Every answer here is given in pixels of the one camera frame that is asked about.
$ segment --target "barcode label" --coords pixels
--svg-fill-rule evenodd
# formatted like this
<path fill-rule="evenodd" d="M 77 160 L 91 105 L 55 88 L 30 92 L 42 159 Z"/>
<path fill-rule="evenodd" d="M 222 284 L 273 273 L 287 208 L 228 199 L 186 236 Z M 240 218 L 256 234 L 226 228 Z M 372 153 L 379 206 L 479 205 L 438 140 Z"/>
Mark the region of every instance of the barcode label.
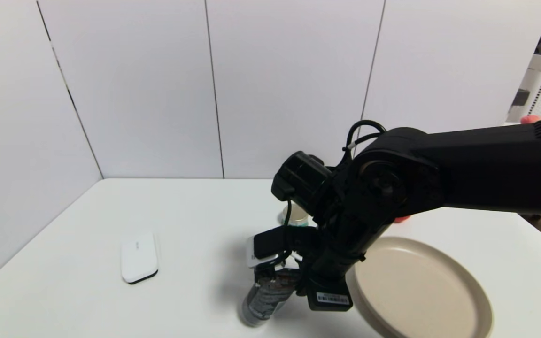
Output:
<path fill-rule="evenodd" d="M 335 295 L 335 293 L 317 292 L 316 300 L 319 302 L 330 302 L 331 304 L 350 305 L 350 300 L 346 295 Z"/>

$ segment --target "black robotic arm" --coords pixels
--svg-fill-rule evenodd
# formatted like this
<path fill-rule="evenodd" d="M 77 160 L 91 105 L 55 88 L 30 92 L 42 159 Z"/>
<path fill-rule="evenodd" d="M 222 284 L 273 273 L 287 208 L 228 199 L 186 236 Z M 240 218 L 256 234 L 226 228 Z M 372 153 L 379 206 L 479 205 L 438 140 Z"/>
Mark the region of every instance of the black robotic arm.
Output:
<path fill-rule="evenodd" d="M 352 159 L 360 143 L 352 135 L 364 124 L 378 133 L 361 139 L 377 139 Z M 243 303 L 248 321 L 268 319 L 290 290 L 306 295 L 312 310 L 348 310 L 346 272 L 395 217 L 441 206 L 541 214 L 541 121 L 434 134 L 361 121 L 344 151 L 336 167 L 296 152 L 275 175 L 272 194 L 298 203 L 318 227 L 283 226 L 254 237 L 258 259 L 277 258 L 255 268 L 257 283 Z M 303 257 L 299 269 L 277 272 L 292 251 Z M 277 285 L 281 297 L 273 297 Z"/>

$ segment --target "red object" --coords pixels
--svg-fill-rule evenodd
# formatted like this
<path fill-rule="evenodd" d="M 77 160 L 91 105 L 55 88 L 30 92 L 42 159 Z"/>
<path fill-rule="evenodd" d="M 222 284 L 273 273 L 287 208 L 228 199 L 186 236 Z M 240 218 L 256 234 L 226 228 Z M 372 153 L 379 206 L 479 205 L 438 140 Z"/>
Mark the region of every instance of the red object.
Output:
<path fill-rule="evenodd" d="M 410 215 L 404 216 L 404 217 L 396 217 L 394 220 L 394 223 L 402 223 L 403 221 L 406 221 L 408 218 L 410 218 Z"/>
<path fill-rule="evenodd" d="M 541 120 L 541 117 L 538 115 L 528 115 L 521 118 L 521 124 L 534 123 Z"/>

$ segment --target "beige plate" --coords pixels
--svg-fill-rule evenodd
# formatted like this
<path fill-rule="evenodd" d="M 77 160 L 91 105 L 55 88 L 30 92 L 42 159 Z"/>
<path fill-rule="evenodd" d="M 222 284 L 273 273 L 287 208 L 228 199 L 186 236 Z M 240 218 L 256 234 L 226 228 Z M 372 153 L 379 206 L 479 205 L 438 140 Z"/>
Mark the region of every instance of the beige plate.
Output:
<path fill-rule="evenodd" d="M 385 237 L 371 245 L 366 257 L 355 266 L 358 288 L 352 289 L 358 290 L 352 297 L 386 338 L 489 335 L 493 320 L 486 294 L 444 253 L 414 240 Z"/>

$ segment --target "white wall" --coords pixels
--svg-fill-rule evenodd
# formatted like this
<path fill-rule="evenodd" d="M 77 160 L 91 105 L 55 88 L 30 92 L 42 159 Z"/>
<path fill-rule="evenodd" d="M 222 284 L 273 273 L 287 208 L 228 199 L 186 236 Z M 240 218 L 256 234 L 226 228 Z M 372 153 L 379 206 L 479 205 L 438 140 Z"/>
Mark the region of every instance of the white wall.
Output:
<path fill-rule="evenodd" d="M 36 2 L 0 0 L 0 267 L 100 178 Z"/>
<path fill-rule="evenodd" d="M 223 177 L 204 0 L 41 0 L 104 177 Z"/>
<path fill-rule="evenodd" d="M 364 118 L 426 132 L 501 125 L 541 35 L 541 0 L 388 0 Z"/>
<path fill-rule="evenodd" d="M 272 177 L 296 150 L 339 161 L 383 4 L 208 0 L 225 177 Z"/>

